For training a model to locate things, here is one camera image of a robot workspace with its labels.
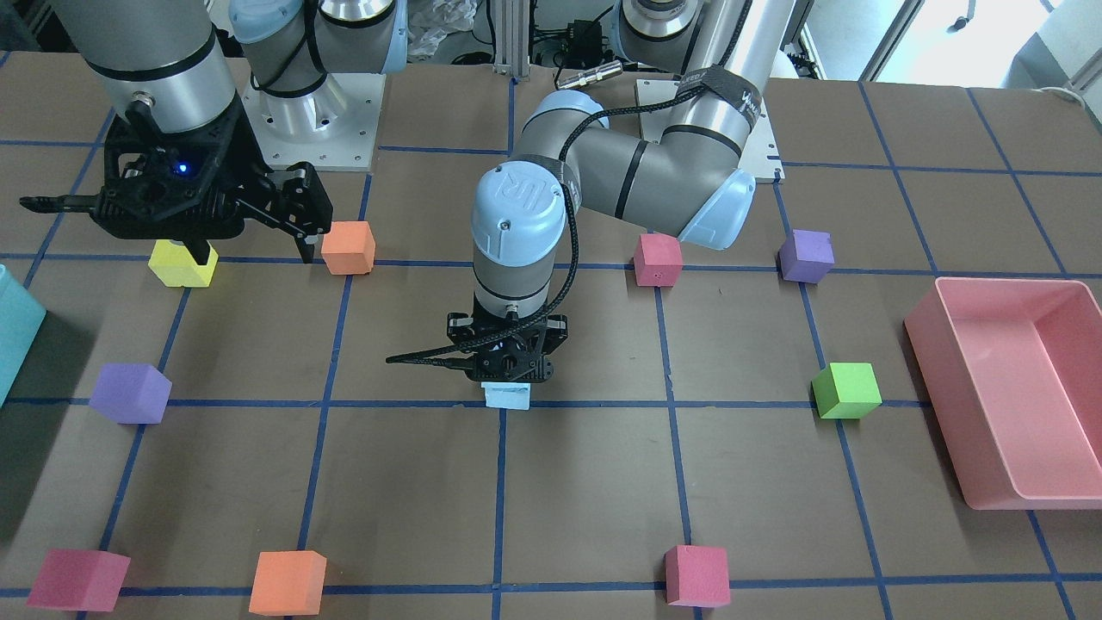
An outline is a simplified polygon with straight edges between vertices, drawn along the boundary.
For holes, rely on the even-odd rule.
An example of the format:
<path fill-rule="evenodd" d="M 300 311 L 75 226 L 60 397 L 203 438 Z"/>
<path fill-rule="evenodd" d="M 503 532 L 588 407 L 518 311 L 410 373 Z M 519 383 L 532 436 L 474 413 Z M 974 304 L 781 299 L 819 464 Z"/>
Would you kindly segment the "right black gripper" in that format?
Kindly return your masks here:
<path fill-rule="evenodd" d="M 166 133 L 138 95 L 114 118 L 105 142 L 105 180 L 94 195 L 23 196 L 32 213 L 83 213 L 118 239 L 169 239 L 196 263 L 212 239 L 233 239 L 245 220 L 290 235 L 310 263 L 333 204 L 313 164 L 269 168 L 238 96 L 207 124 Z"/>

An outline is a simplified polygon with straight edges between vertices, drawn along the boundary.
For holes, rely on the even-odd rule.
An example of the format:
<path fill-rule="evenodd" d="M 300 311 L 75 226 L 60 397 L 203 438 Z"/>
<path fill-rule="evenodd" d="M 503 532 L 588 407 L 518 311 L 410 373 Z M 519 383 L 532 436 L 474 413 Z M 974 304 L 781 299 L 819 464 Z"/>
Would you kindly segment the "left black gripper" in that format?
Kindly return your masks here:
<path fill-rule="evenodd" d="M 506 319 L 485 311 L 472 315 L 449 313 L 446 334 L 449 340 L 461 344 L 511 328 L 519 322 L 514 313 Z M 554 376 L 554 363 L 548 356 L 566 339 L 568 316 L 552 314 L 523 331 L 491 342 L 464 346 L 461 353 L 468 356 L 449 366 L 483 383 L 543 383 Z"/>

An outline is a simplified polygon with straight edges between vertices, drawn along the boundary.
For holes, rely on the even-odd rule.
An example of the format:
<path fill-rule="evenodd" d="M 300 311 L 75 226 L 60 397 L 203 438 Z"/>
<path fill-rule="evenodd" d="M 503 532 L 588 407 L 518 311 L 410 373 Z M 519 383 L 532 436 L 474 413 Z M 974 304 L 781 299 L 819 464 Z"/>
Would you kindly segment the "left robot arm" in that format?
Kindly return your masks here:
<path fill-rule="evenodd" d="M 395 363 L 545 381 L 568 337 L 555 311 L 576 276 L 580 208 L 710 250 L 739 235 L 756 187 L 741 159 L 795 3 L 619 1 L 615 12 L 614 48 L 677 76 L 674 95 L 612 109 L 548 94 L 475 191 L 473 311 L 449 315 L 451 345 Z"/>

